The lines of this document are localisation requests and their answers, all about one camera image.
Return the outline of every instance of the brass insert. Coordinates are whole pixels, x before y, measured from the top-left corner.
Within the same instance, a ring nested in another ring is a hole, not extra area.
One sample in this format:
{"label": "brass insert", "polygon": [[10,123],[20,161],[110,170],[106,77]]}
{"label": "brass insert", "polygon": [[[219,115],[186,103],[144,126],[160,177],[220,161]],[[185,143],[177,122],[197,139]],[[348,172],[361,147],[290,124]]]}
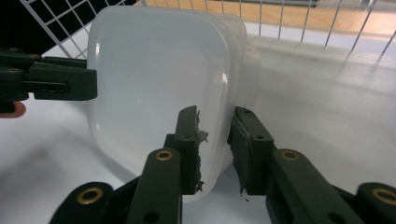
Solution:
{"label": "brass insert", "polygon": [[85,189],[78,197],[77,202],[80,204],[95,203],[103,196],[103,191],[97,187]]}
{"label": "brass insert", "polygon": [[297,153],[293,151],[283,151],[282,152],[282,157],[288,161],[297,161],[300,159],[300,157],[297,155]]}
{"label": "brass insert", "polygon": [[372,193],[381,202],[396,205],[396,193],[387,189],[373,189]]}
{"label": "brass insert", "polygon": [[159,160],[159,161],[167,161],[167,160],[171,159],[172,157],[173,157],[173,154],[169,150],[161,151],[161,152],[157,153],[157,155],[155,155],[155,158],[157,158],[157,160]]}

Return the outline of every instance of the wire rack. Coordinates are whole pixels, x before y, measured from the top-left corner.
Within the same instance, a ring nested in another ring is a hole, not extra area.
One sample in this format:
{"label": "wire rack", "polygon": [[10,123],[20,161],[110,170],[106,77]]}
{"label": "wire rack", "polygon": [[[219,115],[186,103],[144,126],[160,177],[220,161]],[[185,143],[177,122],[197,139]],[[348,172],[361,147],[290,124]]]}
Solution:
{"label": "wire rack", "polygon": [[396,0],[21,0],[69,58],[87,58],[96,14],[109,6],[173,7],[240,17],[251,35],[396,56]]}

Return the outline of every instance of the white table surface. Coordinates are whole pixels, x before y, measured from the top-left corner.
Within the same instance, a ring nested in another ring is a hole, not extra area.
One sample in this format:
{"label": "white table surface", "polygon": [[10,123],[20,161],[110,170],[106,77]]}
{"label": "white table surface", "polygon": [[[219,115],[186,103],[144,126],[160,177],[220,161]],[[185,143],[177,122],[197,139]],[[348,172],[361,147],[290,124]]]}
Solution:
{"label": "white table surface", "polygon": [[[393,59],[262,39],[254,112],[278,147],[299,150],[334,185],[396,186]],[[0,223],[48,223],[67,194],[134,178],[94,143],[85,103],[25,101],[20,119],[0,119]],[[233,167],[203,199],[183,204],[183,223],[270,223],[264,197],[241,200]]]}

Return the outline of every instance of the white surface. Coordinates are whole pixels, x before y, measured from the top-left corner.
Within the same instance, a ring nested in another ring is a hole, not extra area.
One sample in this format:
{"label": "white surface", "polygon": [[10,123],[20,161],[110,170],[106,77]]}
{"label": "white surface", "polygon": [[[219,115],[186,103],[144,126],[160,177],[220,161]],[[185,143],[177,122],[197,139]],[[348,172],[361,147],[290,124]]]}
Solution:
{"label": "white surface", "polygon": [[244,23],[235,16],[153,7],[102,10],[88,49],[99,92],[88,115],[99,147],[141,175],[148,154],[175,132],[178,112],[196,105],[199,128],[208,132],[208,142],[200,145],[205,190],[188,198],[206,195],[229,149],[246,38]]}
{"label": "white surface", "polygon": [[[262,82],[254,111],[276,145],[302,151],[350,192],[366,181],[395,187],[395,59],[274,39],[256,44]],[[95,145],[83,103],[26,103],[23,118],[0,120],[0,223],[46,223],[75,187],[116,188],[133,178]],[[183,204],[183,223],[270,223],[264,198],[246,203],[238,191],[230,167],[207,196]]]}

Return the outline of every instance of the screw hole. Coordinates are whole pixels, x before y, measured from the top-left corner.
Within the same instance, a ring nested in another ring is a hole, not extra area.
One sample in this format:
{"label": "screw hole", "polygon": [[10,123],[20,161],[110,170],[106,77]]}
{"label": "screw hole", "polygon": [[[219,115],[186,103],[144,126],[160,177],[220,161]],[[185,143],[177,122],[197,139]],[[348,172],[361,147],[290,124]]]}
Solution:
{"label": "screw hole", "polygon": [[381,202],[396,205],[396,193],[387,189],[373,189],[374,196]]}
{"label": "screw hole", "polygon": [[297,161],[299,160],[299,156],[293,151],[283,151],[282,157],[288,161]]}
{"label": "screw hole", "polygon": [[329,213],[327,216],[333,223],[337,223],[337,224],[345,224],[346,223],[346,220],[336,213]]}
{"label": "screw hole", "polygon": [[264,136],[262,136],[262,135],[254,135],[254,138],[256,138],[256,139],[263,139]]}
{"label": "screw hole", "polygon": [[145,222],[156,223],[160,219],[160,214],[157,212],[149,212],[145,215]]}
{"label": "screw hole", "polygon": [[95,203],[103,196],[103,191],[99,188],[89,188],[82,191],[78,197],[77,202],[80,204]]}
{"label": "screw hole", "polygon": [[169,160],[169,159],[171,159],[173,157],[173,154],[172,154],[171,151],[164,150],[164,151],[160,151],[159,153],[157,153],[155,155],[155,157],[159,161],[167,161],[167,160]]}

